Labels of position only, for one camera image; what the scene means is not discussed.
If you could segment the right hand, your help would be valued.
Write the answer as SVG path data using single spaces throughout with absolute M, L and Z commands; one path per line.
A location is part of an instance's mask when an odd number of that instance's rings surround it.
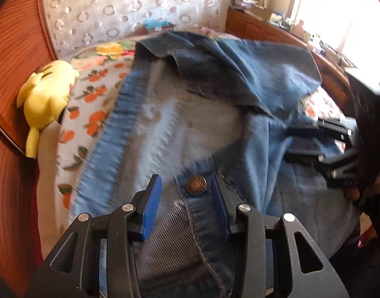
M 380 194 L 380 177 L 376 178 L 376 181 L 371 186 L 362 188 L 345 188 L 343 189 L 344 197 L 348 200 L 357 201 L 366 195 L 367 197 L 375 196 Z

